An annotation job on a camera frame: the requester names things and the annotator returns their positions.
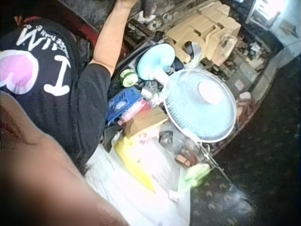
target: skin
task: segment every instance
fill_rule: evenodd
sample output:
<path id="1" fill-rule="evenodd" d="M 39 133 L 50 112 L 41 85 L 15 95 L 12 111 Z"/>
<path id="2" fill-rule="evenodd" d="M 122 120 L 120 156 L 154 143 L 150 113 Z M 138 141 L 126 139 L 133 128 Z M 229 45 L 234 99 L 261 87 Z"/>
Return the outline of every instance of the skin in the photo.
<path id="1" fill-rule="evenodd" d="M 124 28 L 137 0 L 117 0 L 91 63 L 113 74 Z M 85 182 L 68 155 L 39 130 L 21 106 L 1 92 L 0 192 L 36 225 L 127 226 L 121 214 Z"/>

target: person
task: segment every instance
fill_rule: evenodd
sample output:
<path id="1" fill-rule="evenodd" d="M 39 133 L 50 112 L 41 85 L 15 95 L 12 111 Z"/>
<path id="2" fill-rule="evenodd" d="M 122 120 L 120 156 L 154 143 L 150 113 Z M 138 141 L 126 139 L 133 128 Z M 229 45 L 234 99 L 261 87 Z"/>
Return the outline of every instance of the person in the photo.
<path id="1" fill-rule="evenodd" d="M 10 226 L 127 226 L 61 146 L 0 92 L 0 216 Z"/>
<path id="2" fill-rule="evenodd" d="M 0 40 L 0 213 L 8 225 L 128 225 L 72 162 L 101 136 L 130 10 L 117 0 L 80 71 L 74 38 L 36 19 Z"/>
<path id="3" fill-rule="evenodd" d="M 28 21 L 0 40 L 1 90 L 62 146 L 83 175 L 87 169 L 81 166 L 93 155 L 103 132 L 110 77 L 136 2 L 116 1 L 83 71 L 74 36 L 53 21 Z M 79 156 L 84 162 L 77 163 Z"/>

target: black t-shirt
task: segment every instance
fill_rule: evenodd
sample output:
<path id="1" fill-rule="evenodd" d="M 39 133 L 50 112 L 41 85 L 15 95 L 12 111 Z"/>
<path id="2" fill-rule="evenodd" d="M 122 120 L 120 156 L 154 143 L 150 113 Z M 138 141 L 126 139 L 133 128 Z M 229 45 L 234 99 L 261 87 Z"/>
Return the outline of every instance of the black t-shirt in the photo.
<path id="1" fill-rule="evenodd" d="M 80 71 L 71 33 L 38 19 L 1 38 L 0 87 L 70 157 L 90 158 L 101 137 L 110 73 L 97 64 Z"/>

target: electric fan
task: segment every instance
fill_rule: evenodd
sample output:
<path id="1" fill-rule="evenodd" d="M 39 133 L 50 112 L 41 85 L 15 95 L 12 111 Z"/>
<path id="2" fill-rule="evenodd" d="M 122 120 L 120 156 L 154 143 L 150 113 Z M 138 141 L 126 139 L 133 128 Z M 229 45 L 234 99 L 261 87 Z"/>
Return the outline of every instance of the electric fan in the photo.
<path id="1" fill-rule="evenodd" d="M 184 69 L 168 76 L 174 49 L 160 44 L 148 50 L 138 63 L 144 80 L 164 85 L 166 111 L 175 126 L 195 142 L 213 143 L 225 139 L 236 122 L 236 102 L 227 86 L 213 74 Z"/>

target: pink heart graphic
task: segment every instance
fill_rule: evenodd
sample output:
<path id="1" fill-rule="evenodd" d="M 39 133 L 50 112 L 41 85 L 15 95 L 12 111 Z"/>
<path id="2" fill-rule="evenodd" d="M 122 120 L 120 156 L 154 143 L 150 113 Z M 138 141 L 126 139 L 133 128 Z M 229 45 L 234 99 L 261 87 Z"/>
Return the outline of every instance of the pink heart graphic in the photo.
<path id="1" fill-rule="evenodd" d="M 24 94 L 33 88 L 39 71 L 37 59 L 27 51 L 0 52 L 0 87 L 15 94 Z"/>

